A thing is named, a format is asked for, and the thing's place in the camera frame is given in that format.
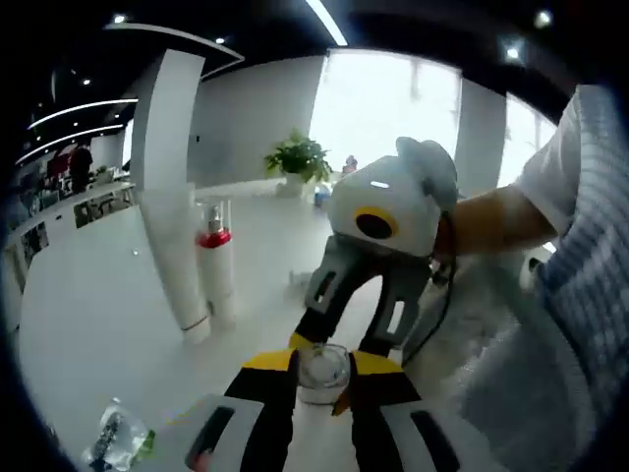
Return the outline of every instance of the black circle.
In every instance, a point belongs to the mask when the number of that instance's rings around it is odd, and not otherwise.
[[[389,223],[374,214],[359,214],[356,217],[356,225],[363,234],[373,239],[386,239],[393,234]]]

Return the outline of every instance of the sleeve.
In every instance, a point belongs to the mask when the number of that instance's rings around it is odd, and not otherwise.
[[[563,112],[550,141],[529,159],[512,184],[561,236],[570,227],[581,173],[579,90]]]

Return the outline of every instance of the green plant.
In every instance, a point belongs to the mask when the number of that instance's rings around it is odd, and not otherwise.
[[[304,182],[314,178],[317,182],[329,179],[330,168],[323,150],[316,141],[293,130],[288,140],[274,146],[273,153],[264,158],[266,171],[279,170],[283,174],[299,174]]]

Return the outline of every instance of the yellow ring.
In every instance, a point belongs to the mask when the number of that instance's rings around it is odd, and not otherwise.
[[[391,228],[391,236],[389,237],[392,238],[397,234],[397,221],[395,221],[395,218],[384,211],[382,208],[378,208],[377,206],[361,206],[354,212],[354,221],[356,221],[356,218],[363,214],[370,214],[384,220],[386,224],[388,224]]]

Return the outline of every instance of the potted plant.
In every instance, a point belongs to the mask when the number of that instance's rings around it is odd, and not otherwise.
[[[326,155],[327,150],[323,150],[319,143],[299,130],[293,130],[288,140],[275,145],[273,152],[264,158],[264,163],[267,172],[279,170],[286,176],[286,184],[278,188],[278,193],[299,197],[304,184],[312,179],[316,182],[329,179],[332,169],[324,159]]]

